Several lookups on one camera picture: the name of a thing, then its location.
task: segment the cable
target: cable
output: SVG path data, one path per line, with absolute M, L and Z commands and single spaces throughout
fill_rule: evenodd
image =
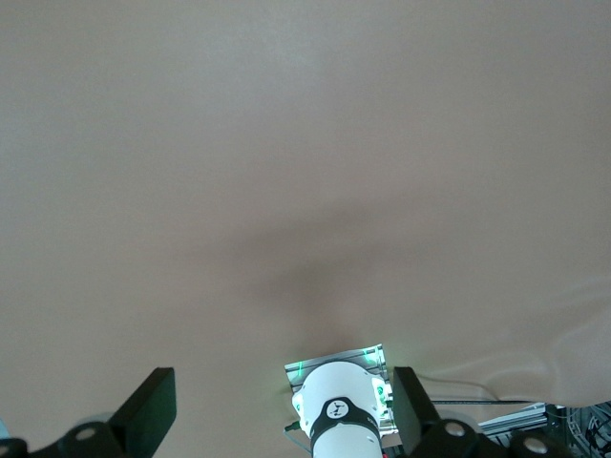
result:
M 611 410 L 608 409 L 607 404 L 590 406 L 592 410 L 597 411 L 599 414 L 604 415 L 605 417 L 611 417 Z
M 570 415 L 556 415 L 555 413 L 551 413 L 546 411 L 545 414 L 549 415 L 550 417 L 554 417 L 554 418 L 558 418 L 560 420 L 571 420 L 573 417 L 575 417 L 575 414 L 578 411 L 576 409 L 573 410 L 573 412 Z
M 491 397 L 494 398 L 493 400 L 490 400 L 490 401 L 488 400 L 473 400 L 473 401 L 439 400 L 439 401 L 432 401 L 433 404 L 439 404 L 439 405 L 445 405 L 445 406 L 447 405 L 503 406 L 503 405 L 512 405 L 512 404 L 533 404 L 535 402 L 535 401 L 524 401 L 524 400 L 501 401 L 487 386 L 478 384 L 476 382 L 463 382 L 460 380 L 438 379 L 435 377 L 429 377 L 427 375 L 422 375 L 418 373 L 416 373 L 416 375 L 419 379 L 429 380 L 431 382 L 438 383 L 438 384 L 452 384 L 452 385 L 464 385 L 464 386 L 477 387 L 479 389 L 483 389 L 488 394 L 490 394 Z
M 596 446 L 597 450 L 600 450 L 600 447 L 598 445 L 598 443 L 596 442 L 596 435 L 599 433 L 600 429 L 602 427 L 604 427 L 605 425 L 608 425 L 609 423 L 611 423 L 611 418 L 609 418 L 608 420 L 605 420 L 604 422 L 602 422 L 600 425 L 598 425 L 597 427 L 595 427 L 594 429 L 589 429 L 589 431 L 592 432 L 592 435 L 590 436 L 590 438 L 588 439 L 588 442 L 590 443 L 590 456 L 592 456 L 592 446 Z
M 294 431 L 296 429 L 299 429 L 299 422 L 291 423 L 287 427 L 284 427 L 284 431 L 283 431 L 284 437 L 288 439 L 290 442 L 292 442 L 293 444 L 295 444 L 297 447 L 299 447 L 300 449 L 306 451 L 307 453 L 311 455 L 312 450 L 310 450 L 308 447 L 306 447 L 304 444 L 299 442 L 297 439 L 295 439 L 293 436 L 291 436 L 288 433 L 289 431 Z
M 514 404 L 533 404 L 533 401 L 491 401 L 491 400 L 462 400 L 462 401 L 451 401 L 451 400 L 437 400 L 431 401 L 433 404 L 441 406 L 510 406 Z

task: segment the wire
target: wire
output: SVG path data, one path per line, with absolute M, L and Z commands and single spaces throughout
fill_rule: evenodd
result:
M 601 405 L 596 405 L 596 406 L 590 406 L 590 408 L 598 412 L 598 414 L 604 415 L 605 417 L 611 417 L 611 411 L 608 409 L 606 403 L 601 404 Z
M 576 409 L 574 409 L 573 412 L 571 412 L 570 415 L 556 415 L 555 413 L 551 413 L 551 412 L 548 412 L 548 411 L 546 411 L 545 414 L 549 415 L 550 417 L 558 418 L 560 420 L 571 420 L 571 419 L 573 419 L 573 417 L 575 417 L 575 414 L 577 412 L 578 411 Z
M 605 420 L 604 422 L 602 422 L 600 425 L 598 425 L 594 429 L 588 428 L 588 430 L 592 431 L 592 435 L 590 436 L 590 438 L 588 438 L 588 442 L 590 443 L 590 456 L 592 456 L 592 446 L 593 445 L 596 446 L 597 450 L 600 450 L 600 447 L 598 443 L 596 442 L 596 435 L 599 433 L 602 427 L 604 427 L 605 425 L 608 425 L 609 423 L 611 423 L 611 418 L 609 418 L 608 420 Z
M 435 382 L 439 384 L 464 385 L 464 386 L 480 388 L 488 392 L 489 394 L 491 394 L 492 397 L 496 398 L 495 394 L 487 386 L 479 384 L 477 382 L 463 382 L 461 380 L 439 379 L 436 377 L 430 377 L 428 375 L 423 375 L 419 373 L 416 373 L 416 376 L 418 377 L 418 379 L 430 380 L 431 382 Z
M 510 406 L 514 404 L 533 404 L 533 401 L 493 401 L 493 400 L 436 400 L 432 401 L 433 404 L 441 406 Z
M 291 436 L 288 431 L 285 429 L 283 431 L 283 435 L 284 437 L 286 437 L 286 439 L 288 439 L 290 442 L 292 442 L 293 444 L 295 444 L 297 447 L 299 447 L 300 449 L 306 451 L 307 453 L 309 453 L 310 455 L 312 454 L 312 450 L 310 450 L 309 448 L 307 448 L 304 444 L 302 444 L 301 442 L 299 442 L 297 439 L 295 439 L 293 436 Z

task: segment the screw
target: screw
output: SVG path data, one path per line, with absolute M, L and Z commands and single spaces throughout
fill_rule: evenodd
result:
M 524 440 L 524 446 L 533 453 L 538 453 L 539 455 L 547 453 L 547 446 L 535 437 L 527 437 Z
M 77 441 L 86 441 L 87 439 L 95 436 L 95 429 L 92 427 L 87 427 L 85 429 L 81 429 L 76 433 Z
M 465 428 L 455 422 L 446 424 L 446 432 L 454 437 L 462 437 L 466 434 Z

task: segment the beige tabletop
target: beige tabletop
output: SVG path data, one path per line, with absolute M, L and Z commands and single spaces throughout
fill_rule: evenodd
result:
M 588 1 L 0 3 L 11 434 L 41 448 L 173 366 L 158 458 L 302 456 L 284 364 L 379 343 L 436 396 L 611 398 L 610 24 Z

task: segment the logo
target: logo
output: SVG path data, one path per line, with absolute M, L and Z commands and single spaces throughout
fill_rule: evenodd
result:
M 348 404 L 344 401 L 333 401 L 327 407 L 327 417 L 332 419 L 342 418 L 348 414 Z

